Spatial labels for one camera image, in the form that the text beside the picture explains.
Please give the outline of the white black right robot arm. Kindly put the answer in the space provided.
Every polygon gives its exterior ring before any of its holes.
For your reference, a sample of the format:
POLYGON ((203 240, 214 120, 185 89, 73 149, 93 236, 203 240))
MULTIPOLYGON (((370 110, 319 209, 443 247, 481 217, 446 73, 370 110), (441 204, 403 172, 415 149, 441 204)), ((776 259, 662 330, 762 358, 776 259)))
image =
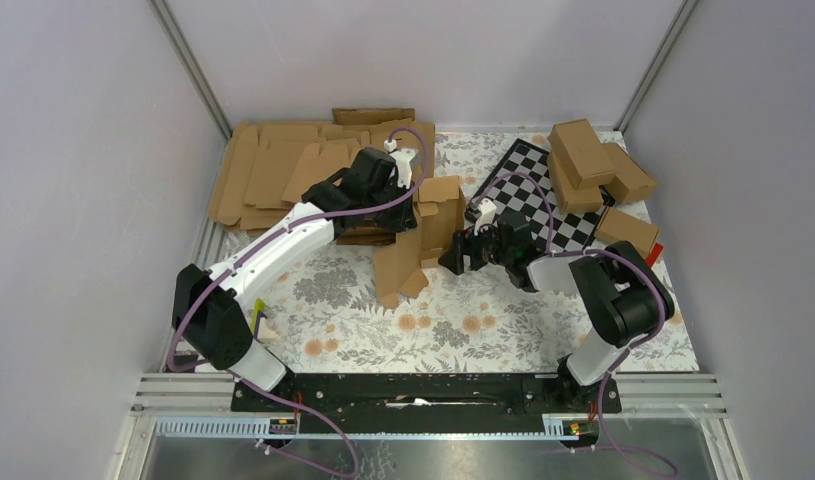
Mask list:
POLYGON ((498 265, 523 291, 566 289, 580 296, 591 329, 561 361, 558 373, 565 378, 556 386, 558 402, 572 412, 590 405, 595 383, 613 372, 632 348, 656 336, 675 313, 669 292, 629 241, 552 254, 535 241, 518 214, 456 231, 438 263, 455 275, 498 265))

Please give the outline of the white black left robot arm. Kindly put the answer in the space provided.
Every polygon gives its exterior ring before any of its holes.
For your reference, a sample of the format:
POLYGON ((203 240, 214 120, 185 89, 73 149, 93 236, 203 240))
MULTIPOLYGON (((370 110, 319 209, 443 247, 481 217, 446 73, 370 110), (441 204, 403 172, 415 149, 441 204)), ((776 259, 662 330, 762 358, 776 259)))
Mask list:
POLYGON ((426 171, 425 148, 362 148, 352 164, 311 186, 289 213, 243 250, 207 269, 194 264, 177 275, 173 301, 174 344, 186 341, 217 370, 255 387, 271 411, 292 401, 290 369, 255 335, 246 315, 258 295, 298 261, 370 220, 381 229, 415 227, 412 197, 426 171))

